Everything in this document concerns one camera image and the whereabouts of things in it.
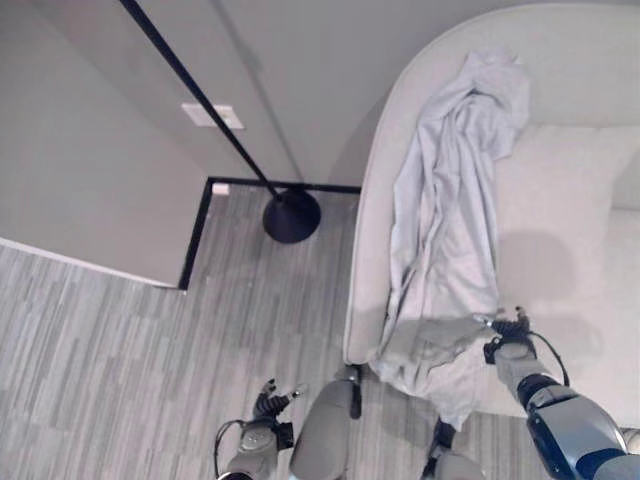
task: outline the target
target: light switch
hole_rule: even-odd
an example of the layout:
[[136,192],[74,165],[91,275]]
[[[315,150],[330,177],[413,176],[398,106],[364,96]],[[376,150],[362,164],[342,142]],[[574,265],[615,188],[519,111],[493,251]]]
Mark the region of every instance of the light switch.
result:
[[[181,107],[182,110],[189,115],[189,118],[191,118],[196,126],[218,127],[204,107],[199,103],[183,103]],[[215,108],[218,115],[222,117],[224,123],[227,124],[227,127],[232,130],[244,130],[244,125],[236,115],[236,112],[233,110],[231,105],[214,105],[213,108]]]

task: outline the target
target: baseboard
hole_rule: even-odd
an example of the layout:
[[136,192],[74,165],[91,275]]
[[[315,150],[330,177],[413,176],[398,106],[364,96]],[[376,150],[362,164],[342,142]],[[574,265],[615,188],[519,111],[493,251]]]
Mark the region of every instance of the baseboard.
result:
[[211,178],[207,178],[207,181],[204,184],[204,190],[202,191],[202,196],[200,197],[200,206],[198,207],[196,221],[193,224],[193,231],[191,232],[191,240],[189,241],[189,247],[187,248],[184,267],[182,268],[182,274],[180,275],[180,281],[178,282],[179,290],[187,290],[189,288],[193,265],[196,261],[198,247],[200,246],[200,238],[202,237],[204,224],[207,220],[207,212],[209,211],[209,205],[211,204],[211,197],[213,195],[211,192],[212,185],[213,181]]
[[0,238],[0,245],[3,247],[13,248],[14,250],[20,250],[22,252],[30,253],[32,255],[38,255],[39,257],[50,258],[52,260],[56,260],[62,263],[67,263],[69,265],[74,265],[76,267],[82,267],[82,268],[86,268],[88,270],[94,270],[100,273],[107,273],[109,275],[126,278],[127,280],[133,280],[135,282],[146,283],[148,285],[152,285],[158,288],[174,288],[169,284],[158,282],[157,280],[152,280],[151,278],[133,275],[131,273],[124,272],[122,270],[115,270],[113,268],[103,267],[102,265],[96,265],[95,263],[86,262],[78,258],[67,257],[66,255],[51,252],[49,250],[34,247],[32,245],[15,242],[7,238]]
[[[196,221],[193,224],[193,231],[191,233],[191,240],[189,241],[189,247],[187,248],[187,255],[185,257],[184,267],[182,274],[180,275],[180,281],[178,282],[179,290],[187,290],[189,288],[189,282],[191,280],[191,274],[193,272],[193,265],[196,261],[196,255],[198,253],[198,247],[200,246],[200,239],[202,237],[202,231],[204,230],[204,224],[207,220],[207,212],[211,205],[211,198],[213,196],[211,188],[214,183],[228,183],[230,185],[249,185],[260,187],[262,184],[258,180],[250,180],[245,178],[232,178],[232,177],[209,177],[205,182],[204,190],[202,191],[202,197],[200,198],[200,206],[198,207],[198,214],[196,215]],[[272,182],[276,188],[300,188],[304,190],[315,190],[319,192],[332,192],[332,193],[346,193],[359,195],[360,187],[350,187],[344,185],[325,185],[317,183],[296,183],[296,182]]]
[[[262,186],[259,180],[235,177],[209,177],[211,183],[228,183],[230,185],[250,185],[255,187]],[[271,182],[276,188],[300,188],[303,190],[315,190],[318,192],[347,193],[360,195],[360,187],[351,187],[348,185],[327,185],[322,183],[297,183],[297,182]]]

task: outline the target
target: white wall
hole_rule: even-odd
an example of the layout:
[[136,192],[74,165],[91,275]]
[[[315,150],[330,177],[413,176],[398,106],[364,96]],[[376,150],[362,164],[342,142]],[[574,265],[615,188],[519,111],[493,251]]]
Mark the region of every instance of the white wall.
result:
[[[85,58],[208,175],[249,177],[117,1],[32,0]],[[476,15],[536,0],[139,0],[208,96],[280,180],[359,185],[386,95],[425,45]],[[637,4],[638,0],[598,3]]]
[[202,169],[26,2],[0,66],[0,237],[176,285]]

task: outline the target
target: gray blanket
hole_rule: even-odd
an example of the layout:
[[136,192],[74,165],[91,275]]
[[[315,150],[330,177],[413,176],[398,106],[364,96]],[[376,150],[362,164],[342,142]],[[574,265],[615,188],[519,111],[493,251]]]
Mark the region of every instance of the gray blanket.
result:
[[458,429],[482,388],[484,332],[472,315],[499,301],[494,162],[511,153],[528,99],[512,54],[470,53],[425,105],[394,185],[388,317],[371,367]]

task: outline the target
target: gray carpet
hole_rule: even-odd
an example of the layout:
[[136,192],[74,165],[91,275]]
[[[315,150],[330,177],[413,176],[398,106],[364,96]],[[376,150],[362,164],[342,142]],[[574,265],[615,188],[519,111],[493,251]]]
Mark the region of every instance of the gray carpet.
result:
[[[215,197],[187,294],[0,249],[0,479],[213,479],[217,427],[272,376],[310,384],[283,416],[299,431],[341,364],[358,201],[316,196],[292,246],[262,232],[264,192]],[[417,479],[433,411],[371,375],[363,393],[348,478]],[[521,420],[474,415],[456,446],[490,480],[548,478]]]

